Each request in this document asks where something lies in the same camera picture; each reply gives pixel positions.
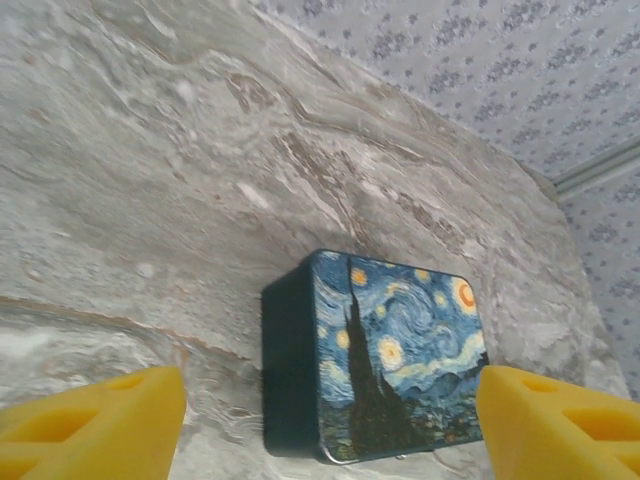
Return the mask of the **aluminium frame corner post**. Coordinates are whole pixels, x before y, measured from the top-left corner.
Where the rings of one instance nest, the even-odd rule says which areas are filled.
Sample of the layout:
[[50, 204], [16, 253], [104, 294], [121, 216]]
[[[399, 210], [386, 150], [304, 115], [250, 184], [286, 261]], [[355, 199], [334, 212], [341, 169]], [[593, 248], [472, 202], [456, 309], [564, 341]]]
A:
[[558, 201], [564, 202], [636, 168], [640, 168], [640, 135], [566, 170], [551, 182]]

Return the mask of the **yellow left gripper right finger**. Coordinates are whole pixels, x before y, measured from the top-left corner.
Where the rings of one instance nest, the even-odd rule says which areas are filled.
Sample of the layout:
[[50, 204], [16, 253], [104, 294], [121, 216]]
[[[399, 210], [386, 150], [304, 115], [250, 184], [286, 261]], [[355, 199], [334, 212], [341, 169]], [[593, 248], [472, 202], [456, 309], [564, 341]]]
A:
[[640, 480], [640, 403], [491, 365], [476, 410], [496, 480]]

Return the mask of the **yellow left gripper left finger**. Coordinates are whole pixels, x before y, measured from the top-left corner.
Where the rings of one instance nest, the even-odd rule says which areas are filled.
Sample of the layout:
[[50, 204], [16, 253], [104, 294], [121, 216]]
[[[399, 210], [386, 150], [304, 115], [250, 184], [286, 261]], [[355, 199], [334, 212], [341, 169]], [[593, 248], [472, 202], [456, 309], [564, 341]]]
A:
[[168, 480], [185, 411], [175, 366], [0, 409], [0, 480]]

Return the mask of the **starry night print tin box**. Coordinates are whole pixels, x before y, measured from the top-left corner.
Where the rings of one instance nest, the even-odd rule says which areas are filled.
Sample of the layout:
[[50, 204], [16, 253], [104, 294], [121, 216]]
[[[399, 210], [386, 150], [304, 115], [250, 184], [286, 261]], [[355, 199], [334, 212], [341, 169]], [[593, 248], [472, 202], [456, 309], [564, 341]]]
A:
[[481, 440], [489, 357], [464, 277], [321, 249], [260, 307], [270, 454], [350, 464]]

